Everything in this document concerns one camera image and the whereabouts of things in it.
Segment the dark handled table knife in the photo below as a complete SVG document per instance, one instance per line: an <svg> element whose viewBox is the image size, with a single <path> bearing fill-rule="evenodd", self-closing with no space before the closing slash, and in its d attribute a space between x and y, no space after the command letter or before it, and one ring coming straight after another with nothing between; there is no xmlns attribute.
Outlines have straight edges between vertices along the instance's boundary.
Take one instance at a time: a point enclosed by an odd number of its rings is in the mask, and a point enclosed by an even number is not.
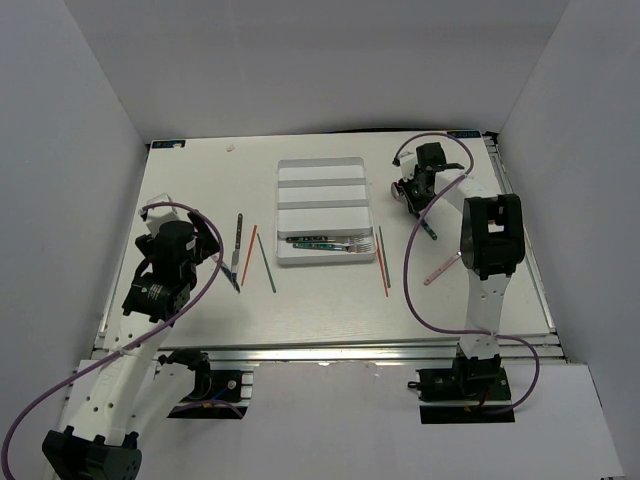
<svg viewBox="0 0 640 480"><path fill-rule="evenodd" d="M231 260L231 267L230 267L232 284L237 293L240 293L240 285L238 282L238 266L239 266L239 257L240 257L240 249L241 249L242 231L243 231L243 214L239 213L237 216L234 250L232 253L232 260Z"/></svg>

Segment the green chopstick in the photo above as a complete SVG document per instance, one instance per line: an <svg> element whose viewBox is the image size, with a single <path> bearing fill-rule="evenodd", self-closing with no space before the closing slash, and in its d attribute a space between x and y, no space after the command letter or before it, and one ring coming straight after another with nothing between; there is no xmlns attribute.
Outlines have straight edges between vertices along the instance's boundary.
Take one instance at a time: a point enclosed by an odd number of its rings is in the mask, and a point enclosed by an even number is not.
<svg viewBox="0 0 640 480"><path fill-rule="evenodd" d="M382 258L383 258L383 262L384 262L384 267L386 269L386 279L387 279L387 283L388 283L388 290L391 288L391 283L390 283L390 275L389 275L389 271L388 271L388 265L387 265L387 258L386 258L386 252L385 252L385 245L384 245L384 238L383 238L383 232L382 232L382 228L380 225L378 225L378 236L379 236L379 241L381 244L381 249L382 249Z"/></svg>
<svg viewBox="0 0 640 480"><path fill-rule="evenodd" d="M264 247L264 243L262 241L260 232L256 233L256 237L257 237L257 240L258 240L261 256L262 256L262 259L263 259L263 263L264 263L264 266L265 266L265 270L266 270L266 274L267 274L267 277L268 277L268 280L269 280L271 291L272 291L273 294L276 294L277 293L277 287L276 287L276 284L275 284L275 281L274 281L273 274L271 272L269 260L268 260L267 255L266 255L266 249Z"/></svg>

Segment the orange chopstick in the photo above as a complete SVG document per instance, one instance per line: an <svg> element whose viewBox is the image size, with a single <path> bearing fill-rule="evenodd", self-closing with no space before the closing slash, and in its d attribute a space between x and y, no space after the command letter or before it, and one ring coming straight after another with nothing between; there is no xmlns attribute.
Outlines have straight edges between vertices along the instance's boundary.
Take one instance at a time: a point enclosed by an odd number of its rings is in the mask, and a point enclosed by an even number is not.
<svg viewBox="0 0 640 480"><path fill-rule="evenodd" d="M388 287L388 283L387 283L387 279L386 279L386 269L384 267L384 262L383 262L383 258L382 258L381 244L380 244L380 241L379 241L379 236L375 232L374 232L374 237L375 237L375 241L376 241L376 253L377 253L379 268L380 268L380 272L381 272L381 276L382 276L384 293L385 293L385 297L389 298L389 290L388 290L389 287Z"/></svg>
<svg viewBox="0 0 640 480"><path fill-rule="evenodd" d="M243 268L242 277L241 277L241 283L240 283L241 287L244 287L245 282L246 282L246 277L247 277L247 273L248 273L248 270L249 270L249 264L250 264L250 260L251 260L251 257L252 257L254 244L255 244L256 237L257 237L257 233L258 233L258 225L254 224L253 227L252 227L249 246L248 246L248 249L247 249L246 258L245 258L245 262L244 262L244 268Z"/></svg>

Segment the teal handled fork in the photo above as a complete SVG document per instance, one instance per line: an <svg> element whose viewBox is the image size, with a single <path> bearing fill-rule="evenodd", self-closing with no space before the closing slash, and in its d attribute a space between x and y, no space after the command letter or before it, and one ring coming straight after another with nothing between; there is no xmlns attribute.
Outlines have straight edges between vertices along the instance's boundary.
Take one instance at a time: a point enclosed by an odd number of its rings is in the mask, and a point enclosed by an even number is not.
<svg viewBox="0 0 640 480"><path fill-rule="evenodd" d="M334 242L295 242L292 243L292 247L302 250L317 250L317 251L337 251L346 252L352 254L367 253L373 250L371 244L349 244L349 243L334 243Z"/></svg>
<svg viewBox="0 0 640 480"><path fill-rule="evenodd" d="M366 239L366 235L358 234L351 236L290 236L286 238L288 244L294 243L361 243Z"/></svg>

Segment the pink handled spoon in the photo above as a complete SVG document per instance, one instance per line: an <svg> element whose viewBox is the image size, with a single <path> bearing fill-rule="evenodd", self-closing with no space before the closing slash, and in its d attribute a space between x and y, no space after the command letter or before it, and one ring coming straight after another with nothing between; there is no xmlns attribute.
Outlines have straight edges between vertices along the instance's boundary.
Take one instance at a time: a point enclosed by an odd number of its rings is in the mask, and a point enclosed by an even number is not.
<svg viewBox="0 0 640 480"><path fill-rule="evenodd" d="M459 261L460 258L461 258L461 253L456 252L449 259L447 259L443 264L441 264L438 268L436 268L429 276L427 276L423 284L425 286L431 285L443 273L445 273L451 266L453 266L457 261Z"/></svg>

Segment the teal handled spoon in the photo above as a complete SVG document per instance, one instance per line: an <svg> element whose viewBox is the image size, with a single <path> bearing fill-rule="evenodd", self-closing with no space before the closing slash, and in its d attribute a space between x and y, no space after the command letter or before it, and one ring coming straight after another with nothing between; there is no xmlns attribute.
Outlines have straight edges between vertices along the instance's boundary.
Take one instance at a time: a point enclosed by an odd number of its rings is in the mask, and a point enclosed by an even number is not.
<svg viewBox="0 0 640 480"><path fill-rule="evenodd" d="M390 192L391 192L392 198L395 201L400 202L401 204L403 204L406 207L409 206L407 198L401 192L401 190L400 190L400 188L399 188L399 186L398 186L398 184L396 182L392 182L391 183ZM438 236L437 236L436 232L430 227L430 225L426 221L422 221L421 225L422 225L423 230L431 237L432 240L437 240L438 239Z"/></svg>

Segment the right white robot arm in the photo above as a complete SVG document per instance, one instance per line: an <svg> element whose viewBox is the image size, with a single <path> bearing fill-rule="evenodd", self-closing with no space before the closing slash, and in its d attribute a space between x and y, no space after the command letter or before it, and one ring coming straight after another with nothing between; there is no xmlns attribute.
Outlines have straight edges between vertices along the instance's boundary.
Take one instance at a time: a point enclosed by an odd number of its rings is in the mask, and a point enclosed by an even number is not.
<svg viewBox="0 0 640 480"><path fill-rule="evenodd" d="M418 217L434 199L443 199L462 215L460 257L469 278L464 333L460 337L453 390L472 399L500 370L497 334L507 286L525 256L521 200L485 187L450 163L439 142L429 142L398 161L402 178L394 195Z"/></svg>

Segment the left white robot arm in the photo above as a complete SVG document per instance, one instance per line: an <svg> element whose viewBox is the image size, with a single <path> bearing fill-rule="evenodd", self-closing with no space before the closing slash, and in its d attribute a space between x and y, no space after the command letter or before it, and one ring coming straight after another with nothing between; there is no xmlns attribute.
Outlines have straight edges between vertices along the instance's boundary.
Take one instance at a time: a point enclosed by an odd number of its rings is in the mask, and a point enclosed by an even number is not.
<svg viewBox="0 0 640 480"><path fill-rule="evenodd" d="M135 478L143 435L181 400L202 399L210 390L208 357L196 349L162 357L159 378L142 385L177 320L207 291L197 285L197 267L222 253L212 222L195 209L180 219L180 207L158 202L140 212L149 232L135 241L143 259L122 304L115 346L91 365L98 376L71 421L49 431L42 444L60 479Z"/></svg>

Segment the right blue corner label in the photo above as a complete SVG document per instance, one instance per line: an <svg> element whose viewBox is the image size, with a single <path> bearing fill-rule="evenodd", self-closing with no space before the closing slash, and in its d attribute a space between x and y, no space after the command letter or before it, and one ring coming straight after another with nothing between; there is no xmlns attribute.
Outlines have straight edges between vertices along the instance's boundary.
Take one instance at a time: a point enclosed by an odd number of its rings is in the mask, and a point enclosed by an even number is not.
<svg viewBox="0 0 640 480"><path fill-rule="evenodd" d="M482 134L477 130L449 130L447 134L457 139L478 139Z"/></svg>

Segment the blue corner label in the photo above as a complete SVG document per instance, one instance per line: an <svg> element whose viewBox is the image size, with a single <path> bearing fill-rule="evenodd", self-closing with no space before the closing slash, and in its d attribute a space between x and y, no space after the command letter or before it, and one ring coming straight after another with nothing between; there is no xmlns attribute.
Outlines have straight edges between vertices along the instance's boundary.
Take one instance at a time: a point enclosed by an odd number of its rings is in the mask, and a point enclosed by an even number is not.
<svg viewBox="0 0 640 480"><path fill-rule="evenodd" d="M449 130L447 134L457 139L478 139L482 134L477 130Z"/></svg>
<svg viewBox="0 0 640 480"><path fill-rule="evenodd" d="M186 145L186 141L184 139L173 139L173 140L156 140L151 143L152 149L174 149L174 148L184 148Z"/></svg>

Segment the white four-compartment cutlery tray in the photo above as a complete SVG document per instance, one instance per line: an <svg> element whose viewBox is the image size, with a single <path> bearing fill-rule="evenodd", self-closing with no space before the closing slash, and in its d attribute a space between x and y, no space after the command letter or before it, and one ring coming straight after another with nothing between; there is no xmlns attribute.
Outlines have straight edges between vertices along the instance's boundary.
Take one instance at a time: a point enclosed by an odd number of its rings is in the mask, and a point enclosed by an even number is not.
<svg viewBox="0 0 640 480"><path fill-rule="evenodd" d="M277 167L276 259L285 267L368 263L375 259L374 220L360 157L283 159ZM367 253L295 249L290 236L364 234Z"/></svg>

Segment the left blue corner label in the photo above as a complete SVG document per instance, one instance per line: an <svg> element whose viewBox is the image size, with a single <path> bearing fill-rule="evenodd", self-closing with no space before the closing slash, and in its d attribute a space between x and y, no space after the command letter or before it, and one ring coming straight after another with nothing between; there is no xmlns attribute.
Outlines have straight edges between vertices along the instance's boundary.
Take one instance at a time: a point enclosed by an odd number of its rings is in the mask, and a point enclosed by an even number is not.
<svg viewBox="0 0 640 480"><path fill-rule="evenodd" d="M184 148L186 145L186 141L184 139L173 139L173 140L156 140L151 143L152 149L174 149L174 148Z"/></svg>

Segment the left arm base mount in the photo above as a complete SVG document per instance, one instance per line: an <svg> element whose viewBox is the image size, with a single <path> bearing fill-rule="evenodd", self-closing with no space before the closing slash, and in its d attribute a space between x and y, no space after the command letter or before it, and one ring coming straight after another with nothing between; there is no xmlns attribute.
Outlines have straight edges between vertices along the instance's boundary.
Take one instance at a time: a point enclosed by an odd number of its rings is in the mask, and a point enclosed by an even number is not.
<svg viewBox="0 0 640 480"><path fill-rule="evenodd" d="M213 369L208 354L197 349L178 349L158 357L161 367L169 364L186 366L193 377L193 388L172 409L171 419L237 419L247 412L242 396L241 370Z"/></svg>

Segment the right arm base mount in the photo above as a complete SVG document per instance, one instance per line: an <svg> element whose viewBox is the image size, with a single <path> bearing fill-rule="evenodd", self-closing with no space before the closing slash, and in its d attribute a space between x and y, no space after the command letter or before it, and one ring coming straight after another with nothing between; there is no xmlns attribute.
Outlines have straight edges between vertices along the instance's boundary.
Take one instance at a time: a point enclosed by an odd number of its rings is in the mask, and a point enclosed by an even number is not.
<svg viewBox="0 0 640 480"><path fill-rule="evenodd" d="M453 367L416 371L407 388L418 396L423 425L509 424L515 422L506 371L492 378L464 379Z"/></svg>

